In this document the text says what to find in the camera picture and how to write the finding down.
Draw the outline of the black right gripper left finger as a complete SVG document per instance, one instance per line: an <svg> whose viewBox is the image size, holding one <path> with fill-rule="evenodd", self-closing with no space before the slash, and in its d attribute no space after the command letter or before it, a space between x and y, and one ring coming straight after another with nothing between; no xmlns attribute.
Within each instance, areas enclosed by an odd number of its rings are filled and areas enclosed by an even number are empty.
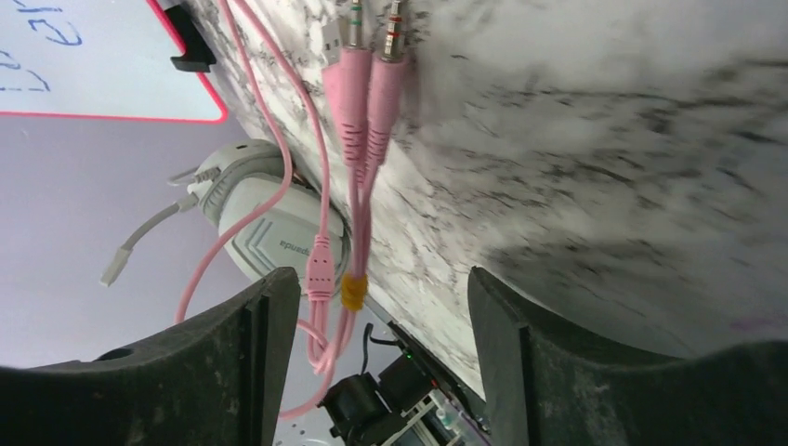
<svg viewBox="0 0 788 446"><path fill-rule="evenodd" d="M5 445L270 445L301 290L290 267L94 361L1 371Z"/></svg>

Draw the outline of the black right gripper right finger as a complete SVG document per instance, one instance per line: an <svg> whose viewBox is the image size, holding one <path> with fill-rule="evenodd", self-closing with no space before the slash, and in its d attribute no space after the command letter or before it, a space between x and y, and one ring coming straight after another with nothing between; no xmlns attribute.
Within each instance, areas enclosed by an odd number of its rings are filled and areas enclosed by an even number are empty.
<svg viewBox="0 0 788 446"><path fill-rule="evenodd" d="M632 348L526 300L482 268L467 303L495 445L783 445L787 346L695 359Z"/></svg>

